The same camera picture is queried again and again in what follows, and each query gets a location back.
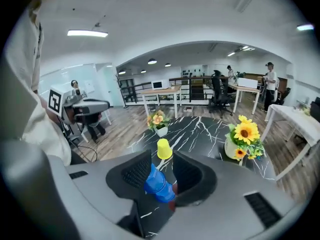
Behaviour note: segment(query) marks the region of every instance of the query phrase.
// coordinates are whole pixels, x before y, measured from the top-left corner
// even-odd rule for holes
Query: black marble table
[[[168,140],[173,150],[239,164],[239,161],[230,159],[225,153],[225,135],[228,132],[228,123],[223,120],[202,116],[185,116],[172,119],[168,125],[167,135],[162,138]],[[157,141],[159,139],[155,132],[148,129],[137,137],[136,141],[131,143],[123,154],[151,150],[152,163],[164,173],[169,183],[176,184],[177,181],[173,174],[173,157],[161,160],[157,156]],[[247,159],[245,156],[242,166],[266,180],[275,181],[276,174],[267,154],[261,156],[260,159],[253,160]],[[138,202],[138,211],[146,238],[157,235],[164,224],[170,221],[173,214],[167,203],[158,202],[152,194],[147,193],[141,196]]]

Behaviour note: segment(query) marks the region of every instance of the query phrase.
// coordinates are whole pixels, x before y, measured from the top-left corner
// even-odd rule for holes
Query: stacked blue cups
[[[148,194],[154,194],[155,198],[162,203],[168,203],[175,198],[172,185],[166,181],[165,175],[151,164],[151,172],[144,183],[144,190]]]

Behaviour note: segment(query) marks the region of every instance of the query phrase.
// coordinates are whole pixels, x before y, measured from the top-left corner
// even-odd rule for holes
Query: white flower pot
[[[168,133],[168,127],[163,127],[161,129],[155,128],[155,132],[161,138],[161,137],[165,136]]]
[[[238,146],[233,143],[228,134],[224,143],[224,151],[228,158],[236,159],[236,149]]]

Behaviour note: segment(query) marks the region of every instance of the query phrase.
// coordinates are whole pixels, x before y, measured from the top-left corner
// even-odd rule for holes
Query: orange flower
[[[153,116],[153,121],[152,121],[152,123],[154,123],[155,125],[158,125],[158,124],[160,124],[163,120],[164,120],[164,117],[163,117],[162,115],[157,115],[157,114],[155,114],[155,115]]]
[[[242,148],[237,148],[235,150],[235,157],[242,159],[244,158],[245,155],[246,155],[246,152]]]

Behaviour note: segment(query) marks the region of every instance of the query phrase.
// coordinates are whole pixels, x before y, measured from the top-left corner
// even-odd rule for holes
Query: whiteboard
[[[80,91],[84,90],[88,98],[103,100],[95,64],[63,68],[40,76],[38,94],[48,102],[52,85],[62,85],[64,89],[72,90],[72,80],[78,82]]]

